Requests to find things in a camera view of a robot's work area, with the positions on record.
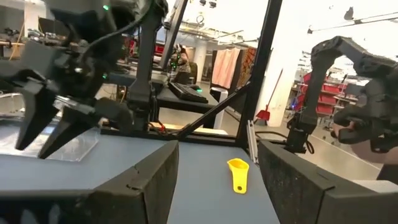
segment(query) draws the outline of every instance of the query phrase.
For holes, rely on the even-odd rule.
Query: floor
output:
[[[205,89],[208,88],[208,85],[202,84],[201,87]],[[228,134],[235,135],[238,130],[239,122],[236,120],[237,116],[234,113],[231,114],[233,116],[228,113],[224,113],[221,128]],[[161,122],[167,124],[186,125],[194,122],[194,120],[200,116],[201,114],[162,108],[160,109],[159,119]],[[284,135],[287,135],[289,132],[285,127],[285,124],[278,128],[256,125],[256,131],[276,131]],[[267,139],[282,139],[270,134],[262,134],[261,137]],[[315,153],[306,153],[299,155],[300,157],[346,179],[376,179],[381,168],[380,164],[371,164],[356,157],[348,146],[333,145],[333,139],[330,137],[330,133],[317,128],[308,140],[313,144]]]

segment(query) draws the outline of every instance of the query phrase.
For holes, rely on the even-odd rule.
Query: keyboard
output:
[[[169,83],[169,89],[180,100],[187,100],[197,103],[208,103],[206,97],[192,89],[191,87],[179,83]]]

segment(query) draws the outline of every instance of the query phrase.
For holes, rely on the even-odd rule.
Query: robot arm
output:
[[[118,60],[123,45],[121,33],[139,26],[149,8],[162,16],[167,13],[167,3],[163,0],[45,0],[45,3],[55,19],[69,28],[67,41],[56,47],[29,41],[19,61],[0,62],[0,79],[21,92],[25,101],[25,118],[16,149],[25,149],[51,122],[58,112],[53,106],[55,100],[67,97],[90,109],[64,107],[60,122],[39,153],[43,159],[98,125],[101,117],[119,121],[121,131],[129,131],[132,114],[127,106],[107,98],[96,100],[95,95]],[[69,47],[73,38],[89,43],[82,54]]]
[[[305,152],[303,145],[308,135],[312,134],[317,125],[317,103],[325,80],[326,71],[340,56],[347,56],[354,62],[354,69],[358,76],[372,78],[364,87],[363,93],[367,96],[364,107],[347,106],[334,116],[334,122],[348,126],[354,122],[354,129],[341,129],[338,140],[344,144],[356,144],[365,140],[372,140],[372,148],[391,148],[398,145],[398,141],[391,138],[378,138],[386,135],[394,104],[390,97],[389,82],[387,81],[396,64],[395,61],[370,54],[352,39],[334,37],[319,43],[312,49],[312,75],[303,102],[303,110],[295,114],[288,122],[290,129],[287,139],[287,149],[292,152]]]

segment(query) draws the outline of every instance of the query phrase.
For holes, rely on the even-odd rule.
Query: black metal frame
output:
[[[267,68],[269,57],[271,55],[272,41],[275,34],[277,21],[279,18],[282,0],[269,0],[267,12],[264,16],[259,45],[257,47],[254,65],[252,67],[251,78],[246,85],[229,95],[227,99],[219,103],[216,107],[203,114],[192,124],[186,125],[183,129],[174,134],[161,135],[157,131],[133,131],[131,134],[123,134],[117,130],[103,128],[102,134],[110,134],[116,136],[130,136],[137,138],[149,138],[158,140],[179,140],[184,142],[194,142],[197,144],[212,144],[219,146],[233,146],[247,149],[248,139],[246,135],[246,125],[248,120],[252,120],[256,112],[257,101],[259,99],[264,74]],[[225,109],[231,102],[246,94],[246,102],[244,110],[239,122],[239,129],[236,136],[219,135],[219,134],[202,134],[194,133],[194,130],[204,125],[209,119],[214,118],[220,111]],[[272,141],[274,144],[284,145],[284,141]]]

